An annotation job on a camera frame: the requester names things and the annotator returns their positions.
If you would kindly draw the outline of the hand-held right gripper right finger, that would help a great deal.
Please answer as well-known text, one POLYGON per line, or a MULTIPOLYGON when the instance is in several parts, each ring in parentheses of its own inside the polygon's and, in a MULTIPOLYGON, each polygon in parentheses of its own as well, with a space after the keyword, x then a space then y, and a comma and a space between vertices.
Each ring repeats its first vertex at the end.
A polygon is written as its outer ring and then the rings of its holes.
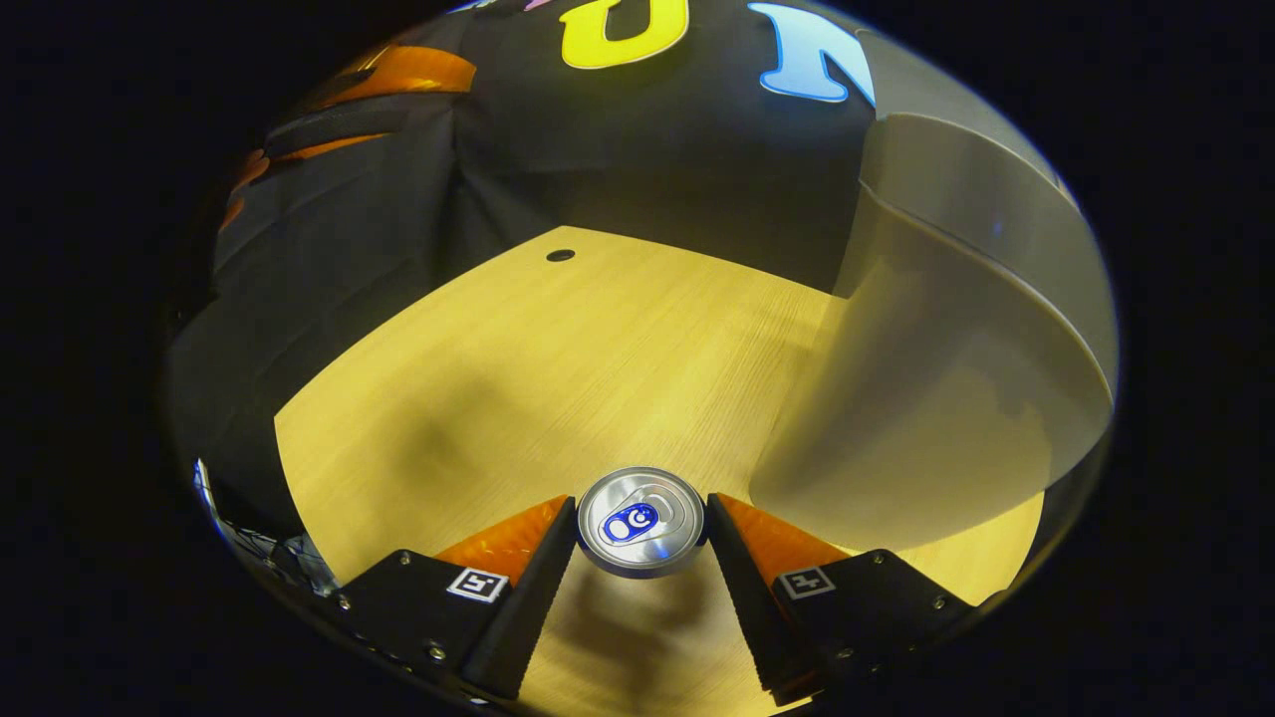
POLYGON ((778 706, 875 706, 982 617, 898 554, 850 554, 713 492, 706 535, 762 690, 778 706))

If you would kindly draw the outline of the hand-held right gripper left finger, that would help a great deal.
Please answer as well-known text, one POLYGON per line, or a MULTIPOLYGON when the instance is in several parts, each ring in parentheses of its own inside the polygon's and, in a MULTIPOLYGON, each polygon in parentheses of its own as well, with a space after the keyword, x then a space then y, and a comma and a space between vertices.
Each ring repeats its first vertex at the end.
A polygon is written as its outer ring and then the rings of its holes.
POLYGON ((567 563, 578 501, 561 495, 427 558, 397 549, 334 591, 347 635, 455 698, 514 702, 567 563))

